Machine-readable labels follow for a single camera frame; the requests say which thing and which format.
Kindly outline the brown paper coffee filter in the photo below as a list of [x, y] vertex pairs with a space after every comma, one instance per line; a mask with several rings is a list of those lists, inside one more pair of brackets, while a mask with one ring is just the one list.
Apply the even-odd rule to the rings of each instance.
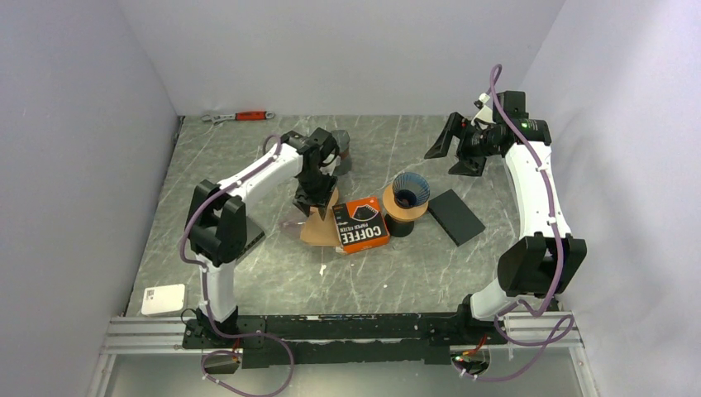
[[336, 221], [332, 207], [339, 199], [338, 188], [335, 188], [329, 204], [327, 205], [324, 218], [321, 217], [317, 208], [312, 208], [308, 220], [303, 224], [300, 239], [310, 246], [330, 246], [336, 247], [341, 244]]

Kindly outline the blue ribbed glass dripper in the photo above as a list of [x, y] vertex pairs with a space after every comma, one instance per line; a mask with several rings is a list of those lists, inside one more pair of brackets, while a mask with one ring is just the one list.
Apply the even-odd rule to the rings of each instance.
[[391, 188], [394, 202], [402, 209], [415, 208], [427, 203], [431, 193], [427, 180], [413, 172], [398, 175]]

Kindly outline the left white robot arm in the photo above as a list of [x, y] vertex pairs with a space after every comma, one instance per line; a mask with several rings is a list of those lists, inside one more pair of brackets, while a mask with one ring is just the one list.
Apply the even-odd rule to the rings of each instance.
[[205, 337], [216, 347], [235, 340], [231, 318], [236, 263], [250, 247], [248, 210], [273, 189], [292, 179], [298, 187], [293, 205], [305, 215], [323, 216], [336, 188], [333, 172], [341, 150], [335, 137], [318, 128], [310, 136], [287, 132], [271, 136], [274, 145], [239, 173], [217, 183], [203, 180], [193, 191], [188, 220], [179, 243], [182, 261], [197, 265], [202, 283], [201, 311], [210, 319]]

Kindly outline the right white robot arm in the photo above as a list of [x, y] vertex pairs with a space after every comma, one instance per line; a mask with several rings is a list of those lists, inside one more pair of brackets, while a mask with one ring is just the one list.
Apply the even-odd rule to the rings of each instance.
[[445, 157], [458, 141], [451, 175], [480, 177], [487, 159], [502, 158], [517, 203], [517, 242], [498, 261], [494, 280], [470, 296], [471, 312], [455, 321], [460, 340], [475, 343], [488, 319], [502, 316], [527, 295], [548, 300], [565, 291], [587, 254], [562, 213], [551, 170], [552, 139], [546, 121], [533, 119], [521, 91], [482, 93], [477, 113], [449, 115], [425, 159]]

